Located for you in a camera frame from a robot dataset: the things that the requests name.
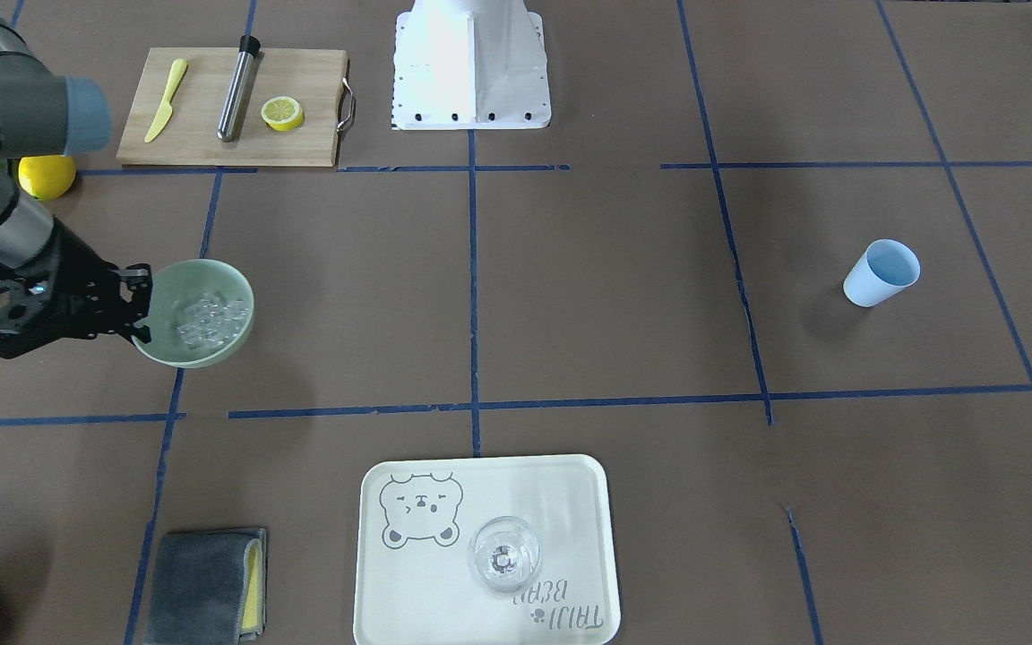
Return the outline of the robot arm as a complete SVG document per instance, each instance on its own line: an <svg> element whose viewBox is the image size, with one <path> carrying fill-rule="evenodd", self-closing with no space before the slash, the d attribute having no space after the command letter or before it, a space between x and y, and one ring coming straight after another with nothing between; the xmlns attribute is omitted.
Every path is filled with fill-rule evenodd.
<svg viewBox="0 0 1032 645"><path fill-rule="evenodd" d="M3 169L102 150L111 132L99 86L52 73L0 17L0 358L62 338L151 342L151 267L102 260Z"/></svg>

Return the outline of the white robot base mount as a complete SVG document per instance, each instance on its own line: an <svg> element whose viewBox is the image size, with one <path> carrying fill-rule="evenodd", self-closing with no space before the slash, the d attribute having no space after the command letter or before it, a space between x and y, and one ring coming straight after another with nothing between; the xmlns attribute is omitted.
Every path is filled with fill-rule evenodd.
<svg viewBox="0 0 1032 645"><path fill-rule="evenodd" d="M544 22L523 1L415 1L394 37L393 130L550 126Z"/></svg>

